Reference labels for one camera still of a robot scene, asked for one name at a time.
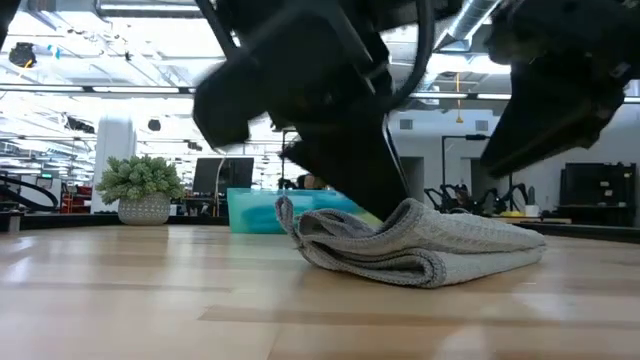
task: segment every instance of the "folded towel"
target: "folded towel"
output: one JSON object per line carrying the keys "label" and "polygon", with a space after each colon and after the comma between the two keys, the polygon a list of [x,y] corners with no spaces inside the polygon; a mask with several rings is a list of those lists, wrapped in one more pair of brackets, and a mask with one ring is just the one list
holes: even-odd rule
{"label": "folded towel", "polygon": [[302,256],[321,268],[393,285],[436,288],[540,261],[541,234],[470,214],[440,214],[405,200],[378,229],[341,211],[313,210],[294,223],[282,197],[276,213]]}

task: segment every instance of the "potted plant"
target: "potted plant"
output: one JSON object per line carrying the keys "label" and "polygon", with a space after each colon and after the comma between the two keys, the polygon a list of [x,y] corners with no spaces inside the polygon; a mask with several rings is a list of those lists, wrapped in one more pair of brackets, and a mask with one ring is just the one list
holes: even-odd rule
{"label": "potted plant", "polygon": [[128,225],[161,225],[169,219],[171,198],[184,195],[174,165],[163,158],[109,158],[102,182],[96,186],[102,201],[118,204],[118,217]]}

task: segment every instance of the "wooden surface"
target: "wooden surface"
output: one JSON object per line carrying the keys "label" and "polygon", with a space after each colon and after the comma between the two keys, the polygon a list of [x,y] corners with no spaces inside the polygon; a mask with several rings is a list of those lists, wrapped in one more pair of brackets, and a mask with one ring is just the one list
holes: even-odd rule
{"label": "wooden surface", "polygon": [[0,359],[637,359],[640,246],[439,290],[308,265],[281,236],[104,227],[0,237]]}

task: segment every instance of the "blue container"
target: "blue container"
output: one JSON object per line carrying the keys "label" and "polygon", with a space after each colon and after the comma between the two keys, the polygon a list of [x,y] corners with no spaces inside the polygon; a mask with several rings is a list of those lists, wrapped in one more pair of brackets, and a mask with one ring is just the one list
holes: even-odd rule
{"label": "blue container", "polygon": [[307,210],[329,208],[353,215],[365,214],[362,208],[337,191],[228,189],[231,232],[284,234],[275,210],[276,201],[284,194],[293,203],[296,216]]}

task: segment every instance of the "plant pot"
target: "plant pot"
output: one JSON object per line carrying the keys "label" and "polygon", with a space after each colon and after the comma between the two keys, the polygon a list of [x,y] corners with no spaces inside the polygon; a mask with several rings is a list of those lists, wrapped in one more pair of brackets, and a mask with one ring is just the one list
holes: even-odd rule
{"label": "plant pot", "polygon": [[139,200],[120,199],[118,218],[127,225],[162,225],[169,220],[171,201],[162,193]]}

